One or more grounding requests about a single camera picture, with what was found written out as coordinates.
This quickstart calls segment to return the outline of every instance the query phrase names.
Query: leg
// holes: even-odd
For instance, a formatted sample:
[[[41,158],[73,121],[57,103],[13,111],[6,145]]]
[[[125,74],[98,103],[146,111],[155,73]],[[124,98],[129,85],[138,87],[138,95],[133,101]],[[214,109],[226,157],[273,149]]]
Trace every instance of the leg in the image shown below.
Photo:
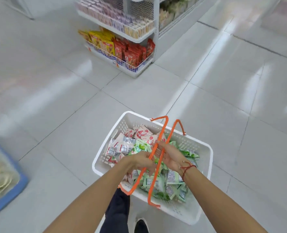
[[[100,233],[129,233],[127,225],[129,205],[130,197],[117,189],[105,213]]]

